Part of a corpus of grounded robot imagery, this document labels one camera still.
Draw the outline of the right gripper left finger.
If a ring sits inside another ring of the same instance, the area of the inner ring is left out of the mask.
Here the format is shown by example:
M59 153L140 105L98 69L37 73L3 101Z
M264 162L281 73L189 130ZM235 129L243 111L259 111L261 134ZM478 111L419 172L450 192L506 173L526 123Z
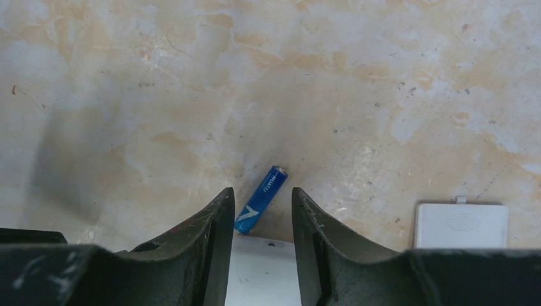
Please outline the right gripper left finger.
M68 242L1 245L1 304L224 305L234 213L227 187L131 251Z

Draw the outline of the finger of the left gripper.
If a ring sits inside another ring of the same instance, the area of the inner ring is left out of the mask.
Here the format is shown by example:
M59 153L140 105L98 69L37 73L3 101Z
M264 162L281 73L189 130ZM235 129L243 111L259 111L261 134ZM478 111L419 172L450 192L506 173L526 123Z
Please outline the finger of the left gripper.
M1 228L1 245L4 244L67 244L64 235L57 231Z

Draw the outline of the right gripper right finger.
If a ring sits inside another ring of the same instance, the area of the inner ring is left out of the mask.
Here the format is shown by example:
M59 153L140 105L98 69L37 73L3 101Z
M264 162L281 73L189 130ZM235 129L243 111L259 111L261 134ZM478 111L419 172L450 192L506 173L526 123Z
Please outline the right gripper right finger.
M409 249L377 244L292 191L303 305L539 305L538 249Z

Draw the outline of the blue AAA battery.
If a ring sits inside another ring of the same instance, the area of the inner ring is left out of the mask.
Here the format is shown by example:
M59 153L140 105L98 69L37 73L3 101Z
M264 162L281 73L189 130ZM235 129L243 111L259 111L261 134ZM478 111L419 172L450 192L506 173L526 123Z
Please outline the blue AAA battery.
M272 166L237 216L234 229L240 234L247 235L259 221L287 178L288 174L284 169Z

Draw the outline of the white battery cover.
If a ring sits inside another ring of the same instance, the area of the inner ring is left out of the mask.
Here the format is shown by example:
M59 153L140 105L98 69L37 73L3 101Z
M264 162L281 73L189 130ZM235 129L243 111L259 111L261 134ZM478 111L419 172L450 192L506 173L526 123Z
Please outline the white battery cover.
M508 207L454 203L419 203L413 246L420 249L499 249L507 246Z

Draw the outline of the white remote control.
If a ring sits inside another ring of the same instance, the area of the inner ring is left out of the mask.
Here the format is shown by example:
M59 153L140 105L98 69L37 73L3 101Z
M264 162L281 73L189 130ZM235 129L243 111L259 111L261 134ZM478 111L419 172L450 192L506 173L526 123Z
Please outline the white remote control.
M290 242L235 235L226 305L300 305L295 247Z

